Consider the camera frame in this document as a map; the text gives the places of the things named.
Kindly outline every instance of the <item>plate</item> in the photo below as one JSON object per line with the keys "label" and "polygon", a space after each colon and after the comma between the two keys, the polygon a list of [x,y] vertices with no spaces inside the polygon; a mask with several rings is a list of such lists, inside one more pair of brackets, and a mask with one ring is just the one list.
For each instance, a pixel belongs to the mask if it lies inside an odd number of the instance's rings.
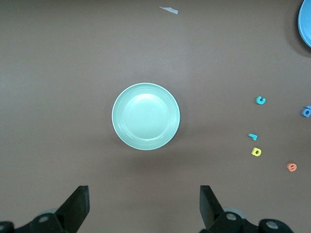
{"label": "plate", "polygon": [[298,15],[298,29],[304,42],[311,47],[311,0],[304,0]]}
{"label": "plate", "polygon": [[154,150],[176,134],[178,104],[162,86],[138,83],[125,89],[112,109],[112,124],[119,138],[139,150]]}

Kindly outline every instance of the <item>brown table surface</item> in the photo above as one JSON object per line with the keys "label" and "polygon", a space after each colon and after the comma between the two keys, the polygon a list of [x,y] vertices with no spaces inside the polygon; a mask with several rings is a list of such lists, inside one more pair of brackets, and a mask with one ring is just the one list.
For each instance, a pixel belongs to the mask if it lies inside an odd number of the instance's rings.
{"label": "brown table surface", "polygon": [[[301,3],[1,1],[0,220],[19,227],[87,184],[80,233],[197,233],[208,184],[251,223],[310,232]],[[141,82],[168,89],[181,112],[175,137],[152,151],[124,144],[111,123],[117,96]]]}

